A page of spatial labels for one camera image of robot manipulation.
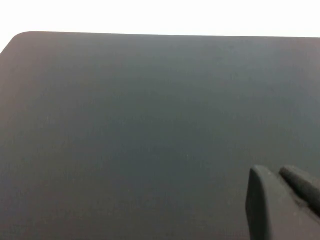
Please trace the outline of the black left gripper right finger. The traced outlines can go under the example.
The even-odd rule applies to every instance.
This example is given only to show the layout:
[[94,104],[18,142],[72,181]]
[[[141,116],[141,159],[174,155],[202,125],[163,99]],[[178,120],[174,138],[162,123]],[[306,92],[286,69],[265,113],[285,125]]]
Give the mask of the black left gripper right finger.
[[280,168],[285,193],[281,197],[286,208],[303,209],[309,215],[320,215],[320,179],[293,165]]

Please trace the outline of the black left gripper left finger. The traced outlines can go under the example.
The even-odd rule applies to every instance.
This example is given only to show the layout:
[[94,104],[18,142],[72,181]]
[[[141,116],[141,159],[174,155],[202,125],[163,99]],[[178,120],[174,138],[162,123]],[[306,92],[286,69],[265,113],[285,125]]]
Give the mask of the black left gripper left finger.
[[282,179],[267,167],[250,169],[245,211],[252,240],[318,240],[320,216],[282,203]]

